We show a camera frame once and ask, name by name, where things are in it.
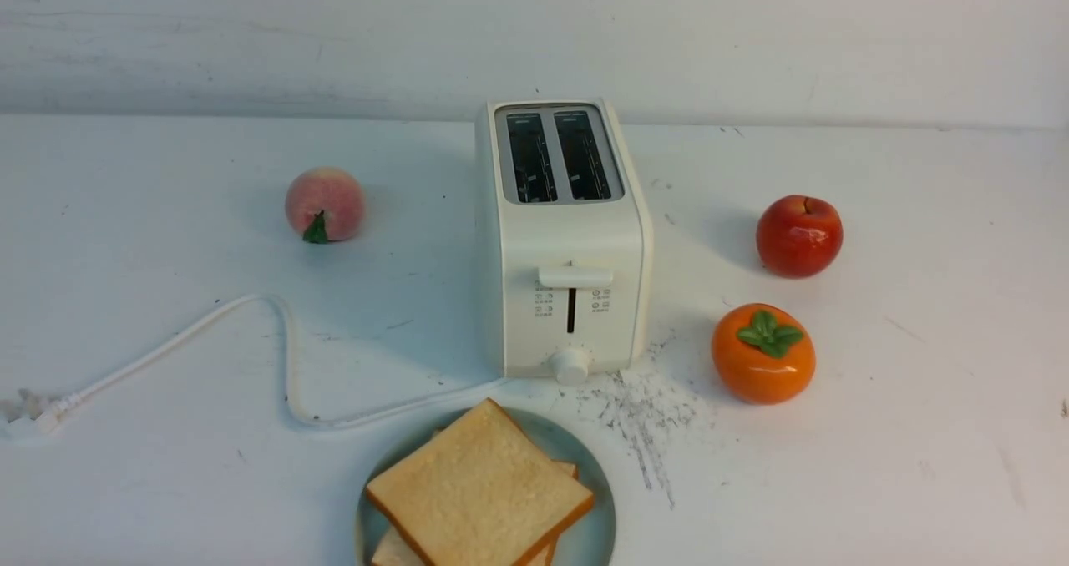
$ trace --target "white bread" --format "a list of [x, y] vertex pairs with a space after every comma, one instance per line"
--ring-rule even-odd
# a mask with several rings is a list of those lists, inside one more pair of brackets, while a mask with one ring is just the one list
[[367, 493], [428, 566], [524, 566], [593, 507], [593, 493], [492, 399], [376, 476]]
[[[568, 473], [572, 478], [578, 478], [579, 468], [574, 463], [567, 461], [554, 460], [561, 470]], [[527, 566], [553, 566], [553, 554], [557, 550], [557, 540], [560, 537], [554, 537], [549, 545], [538, 552], [534, 559], [527, 563]], [[378, 547], [375, 548], [375, 554], [371, 556], [371, 566], [425, 566], [423, 561], [416, 555], [416, 552], [408, 547], [408, 544], [404, 542], [401, 538], [401, 534], [393, 526], [390, 526], [389, 531], [383, 535], [382, 540], [378, 541]]]

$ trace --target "artificial peach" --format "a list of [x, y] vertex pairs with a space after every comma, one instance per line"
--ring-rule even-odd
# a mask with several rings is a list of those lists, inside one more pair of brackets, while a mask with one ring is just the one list
[[360, 183], [335, 167], [309, 169], [285, 193], [285, 217], [306, 242], [329, 243], [356, 235], [367, 201]]

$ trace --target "gray plate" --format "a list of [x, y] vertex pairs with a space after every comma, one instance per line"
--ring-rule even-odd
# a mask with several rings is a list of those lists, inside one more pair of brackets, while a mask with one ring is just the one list
[[[368, 481], [408, 454], [416, 452], [423, 443], [431, 440], [431, 433], [435, 429], [449, 426], [466, 411], [444, 414], [443, 417], [422, 425], [418, 430], [413, 430], [386, 453], [382, 460], [378, 460]], [[608, 479], [605, 478], [605, 472], [598, 460], [590, 449], [557, 423], [523, 410], [506, 408], [506, 411], [547, 456], [579, 466], [579, 481], [594, 493], [593, 509], [560, 536], [553, 563], [569, 566], [608, 566], [616, 544], [616, 505], [613, 502]], [[386, 518], [371, 505], [365, 493], [360, 493], [360, 501], [356, 506], [357, 565], [371, 564], [371, 555], [388, 529], [389, 523]]]

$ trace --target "toaster button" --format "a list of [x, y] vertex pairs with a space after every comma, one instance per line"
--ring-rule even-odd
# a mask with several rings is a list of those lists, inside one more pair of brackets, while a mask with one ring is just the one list
[[590, 354], [582, 349], [561, 349], [549, 357], [549, 366], [558, 383], [576, 386], [590, 373]]

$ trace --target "white power cord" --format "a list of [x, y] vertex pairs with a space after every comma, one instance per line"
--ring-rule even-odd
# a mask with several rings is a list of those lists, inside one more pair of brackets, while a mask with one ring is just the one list
[[451, 399], [468, 394], [485, 393], [508, 382], [509, 380], [500, 378], [490, 382], [456, 388], [454, 391], [446, 391], [424, 397], [398, 401], [383, 408], [366, 410], [343, 417], [321, 419], [317, 416], [309, 415], [308, 411], [305, 410], [305, 407], [301, 407], [300, 404], [300, 385], [297, 379], [296, 367], [297, 335], [295, 330], [296, 326], [293, 323], [293, 315], [291, 315], [290, 311], [290, 305], [283, 299], [274, 294], [248, 294], [233, 300], [230, 303], [220, 305], [212, 312], [203, 316], [203, 318], [198, 320], [198, 322], [195, 322], [192, 325], [187, 327], [187, 330], [184, 330], [177, 336], [172, 337], [164, 345], [157, 347], [154, 351], [129, 364], [128, 366], [112, 372], [110, 376], [107, 376], [83, 388], [83, 391], [71, 393], [69, 395], [63, 397], [49, 398], [31, 393], [26, 388], [20, 389], [20, 404], [16, 404], [12, 401], [0, 401], [0, 424], [5, 425], [9, 437], [13, 439], [45, 437], [52, 430], [57, 429], [60, 423], [65, 417], [68, 417], [68, 414], [74, 409], [88, 401], [100, 391], [110, 387], [127, 376], [144, 368], [152, 362], [156, 361], [157, 357], [160, 357], [171, 349], [175, 349], [179, 345], [183, 345], [183, 342], [188, 340], [189, 337], [198, 334], [198, 332], [223, 315], [246, 303], [252, 303], [253, 301], [265, 301], [270, 303], [278, 310], [279, 315], [282, 316], [285, 341], [285, 353], [282, 357], [282, 367], [285, 368], [285, 403], [290, 409], [290, 413], [293, 414], [294, 419], [308, 427], [335, 430], [355, 428], [391, 415], [406, 412], [408, 410], [416, 410], [433, 406], [435, 403], [450, 401]]

